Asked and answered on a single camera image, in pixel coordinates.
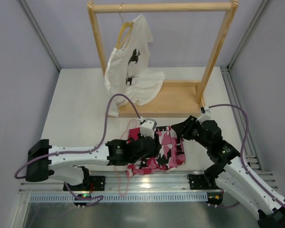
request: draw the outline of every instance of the hanging garment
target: hanging garment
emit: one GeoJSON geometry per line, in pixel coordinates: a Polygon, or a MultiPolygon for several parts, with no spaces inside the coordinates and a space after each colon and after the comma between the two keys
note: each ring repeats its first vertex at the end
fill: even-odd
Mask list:
{"type": "MultiPolygon", "coordinates": [[[[127,177],[135,174],[150,174],[156,171],[170,171],[186,161],[183,141],[170,126],[157,127],[155,133],[159,136],[161,149],[157,157],[143,158],[135,164],[129,164],[126,169],[127,177]]],[[[129,139],[138,140],[140,128],[129,130],[129,139]]]]}
{"type": "MultiPolygon", "coordinates": [[[[104,84],[110,96],[121,93],[137,105],[144,105],[158,94],[165,74],[148,68],[148,42],[153,42],[153,37],[145,17],[140,15],[133,20],[132,31],[123,47],[114,48],[110,55],[104,75],[104,84]]],[[[123,97],[116,97],[109,114],[118,116],[117,107],[127,102],[123,97]]]]}

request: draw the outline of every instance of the wooden rod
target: wooden rod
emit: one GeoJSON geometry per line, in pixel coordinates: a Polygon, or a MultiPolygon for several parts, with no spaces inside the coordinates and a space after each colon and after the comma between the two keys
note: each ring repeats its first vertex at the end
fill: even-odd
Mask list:
{"type": "Polygon", "coordinates": [[[93,5],[94,13],[230,11],[230,2],[93,5]]]}
{"type": "Polygon", "coordinates": [[[218,59],[219,52],[224,44],[226,35],[228,33],[228,30],[230,28],[231,22],[233,20],[233,17],[237,11],[238,8],[238,0],[230,0],[230,3],[232,4],[232,10],[225,13],[223,22],[220,26],[220,29],[218,31],[218,36],[216,38],[216,41],[214,43],[214,47],[212,49],[210,58],[208,60],[203,78],[201,80],[201,83],[198,86],[198,92],[196,95],[196,102],[200,103],[204,94],[204,91],[206,89],[206,85],[209,81],[210,75],[212,73],[213,67],[218,59]]]}
{"type": "Polygon", "coordinates": [[[101,68],[103,70],[103,74],[105,75],[105,70],[107,67],[107,61],[106,61],[106,57],[105,57],[105,49],[103,46],[103,41],[101,39],[101,34],[100,34],[97,16],[94,12],[93,1],[91,1],[87,4],[87,11],[89,13],[90,22],[92,25],[92,30],[93,30],[94,39],[95,39],[95,43],[96,43],[96,47],[97,47],[97,52],[98,52],[98,56],[99,56],[99,60],[100,60],[100,65],[101,65],[101,68]]]}

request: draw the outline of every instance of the gray floor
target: gray floor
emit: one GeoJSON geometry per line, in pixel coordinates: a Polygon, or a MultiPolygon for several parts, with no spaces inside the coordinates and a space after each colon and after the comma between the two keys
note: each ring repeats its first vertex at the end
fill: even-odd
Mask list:
{"type": "MultiPolygon", "coordinates": [[[[225,205],[234,202],[225,196],[225,205]]],[[[76,209],[70,203],[30,205],[23,228],[59,227],[257,228],[258,225],[241,205],[228,210],[207,207],[205,202],[104,203],[87,209],[76,209]]]]}

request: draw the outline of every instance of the hanger hook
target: hanger hook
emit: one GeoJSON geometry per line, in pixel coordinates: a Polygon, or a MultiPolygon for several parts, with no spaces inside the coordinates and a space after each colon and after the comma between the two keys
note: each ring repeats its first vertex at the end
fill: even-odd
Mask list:
{"type": "Polygon", "coordinates": [[[124,22],[124,18],[122,17],[122,15],[121,15],[121,9],[122,9],[122,5],[123,5],[124,3],[122,3],[122,4],[120,4],[120,7],[119,7],[119,16],[122,18],[122,23],[124,22]]]}

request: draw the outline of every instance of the wooden base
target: wooden base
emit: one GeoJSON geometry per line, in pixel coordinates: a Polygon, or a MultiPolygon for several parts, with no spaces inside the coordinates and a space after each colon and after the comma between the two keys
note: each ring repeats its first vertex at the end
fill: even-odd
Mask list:
{"type": "MultiPolygon", "coordinates": [[[[204,99],[196,103],[197,86],[200,81],[168,81],[162,84],[160,92],[149,103],[136,108],[142,117],[189,117],[200,116],[204,99]]],[[[118,108],[118,117],[136,117],[132,106],[127,103],[118,108]]]]}

